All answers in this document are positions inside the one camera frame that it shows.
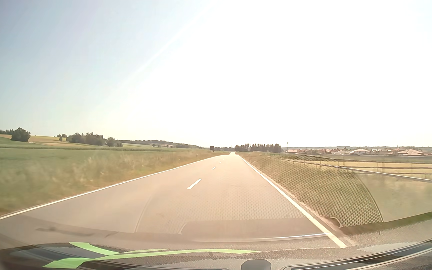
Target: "white road edge line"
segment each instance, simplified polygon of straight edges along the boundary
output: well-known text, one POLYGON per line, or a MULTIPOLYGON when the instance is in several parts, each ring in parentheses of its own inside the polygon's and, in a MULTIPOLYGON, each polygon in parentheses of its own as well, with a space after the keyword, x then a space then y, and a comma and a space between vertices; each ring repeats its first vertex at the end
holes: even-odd
POLYGON ((100 191, 100 190, 103 190, 103 189, 107 189, 107 188, 110 188, 110 187, 121 185, 121 184, 124 184, 124 183, 127 183, 127 182, 135 181, 135 180, 138 180, 138 179, 141 179, 141 178, 145 178, 145 177, 148 177, 148 176, 151 176, 151 175, 157 175, 157 174, 160 174, 160 173, 164 173, 164 172, 172 171, 172 170, 175 170, 175 169, 179 169, 181 167, 188 166, 188 165, 191 165, 191 164, 195 164, 195 163, 198 163, 198 162, 202 162, 202 161, 205 161, 207 159, 211 159, 211 158, 215 158, 215 157, 216 156, 212 156, 212 157, 209 157, 209 158, 201 159, 201 160, 198 160, 198 161, 195 161, 195 162, 191 162, 191 163, 188 163, 188 164, 185 164, 185 165, 181 165, 181 166, 176 167, 176 168, 167 169, 167 170, 164 170, 164 171, 159 171, 159 172, 155 172, 155 173, 152 173, 152 174, 144 175, 144 176, 141 176, 141 177, 138 177, 138 178, 129 179, 129 180, 126 180, 126 181, 123 181, 123 182, 119 182, 119 183, 116 183, 116 184, 112 184, 112 185, 109 185, 109 186, 98 188, 98 189, 95 189, 95 190, 92 190, 92 191, 88 191, 88 192, 77 194, 77 195, 74 195, 74 196, 71 196, 71 197, 67 197, 67 198, 64 198, 64 199, 61 199, 61 200, 49 202, 49 203, 46 203, 46 204, 42 204, 42 205, 34 206, 34 207, 31 207, 31 208, 28 208, 28 209, 24 209, 24 210, 21 210, 21 211, 18 211, 18 212, 10 213, 10 214, 7 214, 5 216, 0 217, 0 220, 5 219, 5 218, 9 218, 9 217, 12 217, 12 216, 15 216, 15 215, 18 215, 18 214, 26 213, 28 211, 35 210, 35 209, 38 209, 38 208, 41 208, 41 207, 44 207, 44 206, 52 205, 52 204, 59 203, 59 202, 65 201, 65 200, 69 200, 69 199, 73 199, 73 198, 76 198, 76 197, 79 197, 79 196, 83 196, 83 195, 86 195, 86 194, 89 194, 89 193, 93 193, 93 192, 97 192, 97 191, 100 191))
POLYGON ((292 205, 294 205, 294 207, 296 207, 301 213, 303 213, 303 215, 309 219, 310 222, 312 222, 316 227, 318 227, 318 229, 321 230, 321 232, 325 233, 329 239, 333 240, 333 242, 338 245, 338 247, 344 249, 347 248, 348 246, 343 243, 343 241, 339 240, 338 237, 336 237, 332 232, 330 232, 325 226, 323 226, 321 223, 319 223, 312 215, 310 215, 303 207, 301 207, 299 204, 297 204, 293 199, 291 199, 291 197, 289 197, 286 193, 284 193, 281 189, 279 189, 278 186, 276 186, 272 181, 270 181, 269 179, 267 179, 264 175, 262 175, 257 169, 255 169, 253 166, 251 166, 251 164, 249 164, 249 162, 247 162, 243 157, 239 156, 246 164, 248 164, 249 167, 251 167, 251 169, 255 170, 255 172, 257 172, 259 175, 261 175, 262 178, 264 178, 264 180, 266 180, 271 186, 273 186, 273 188, 275 188, 277 191, 279 191, 279 193, 281 193, 281 195, 284 196, 284 198, 286 198, 286 200, 288 200, 292 205))
POLYGON ((188 189, 191 189, 192 187, 194 187, 197 183, 199 183, 199 181, 201 181, 201 178, 198 179, 197 181, 195 181, 192 185, 190 185, 190 186, 188 187, 188 189))

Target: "dry grass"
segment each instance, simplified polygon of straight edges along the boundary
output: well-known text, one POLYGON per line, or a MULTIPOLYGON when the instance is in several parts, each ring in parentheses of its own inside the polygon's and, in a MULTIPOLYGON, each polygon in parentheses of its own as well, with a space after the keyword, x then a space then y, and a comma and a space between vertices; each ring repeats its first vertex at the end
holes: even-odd
POLYGON ((0 148, 0 215, 221 154, 0 148))

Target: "village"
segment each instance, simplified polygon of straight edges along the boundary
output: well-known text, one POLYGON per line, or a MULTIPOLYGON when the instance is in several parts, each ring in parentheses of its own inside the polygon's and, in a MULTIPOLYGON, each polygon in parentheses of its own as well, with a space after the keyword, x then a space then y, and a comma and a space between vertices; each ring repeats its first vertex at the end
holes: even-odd
POLYGON ((333 155, 374 155, 374 156, 432 156, 432 147, 380 147, 369 148, 362 147, 352 150, 352 147, 340 148, 301 148, 301 149, 288 149, 286 153, 297 154, 333 154, 333 155))

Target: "sky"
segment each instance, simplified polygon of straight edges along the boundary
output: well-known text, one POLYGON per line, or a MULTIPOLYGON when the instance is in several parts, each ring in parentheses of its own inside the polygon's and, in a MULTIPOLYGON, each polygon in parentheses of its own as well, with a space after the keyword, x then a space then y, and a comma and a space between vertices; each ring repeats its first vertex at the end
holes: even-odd
POLYGON ((432 1, 0 0, 0 128, 432 146, 432 1))

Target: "asphalt road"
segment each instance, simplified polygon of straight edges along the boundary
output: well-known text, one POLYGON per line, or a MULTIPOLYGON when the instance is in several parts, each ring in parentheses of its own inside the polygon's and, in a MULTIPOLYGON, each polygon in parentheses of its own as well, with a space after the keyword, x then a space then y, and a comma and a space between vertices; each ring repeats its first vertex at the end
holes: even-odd
POLYGON ((260 243, 273 250, 294 241, 338 248, 317 223, 233 154, 2 218, 0 249, 75 241, 128 249, 260 243))

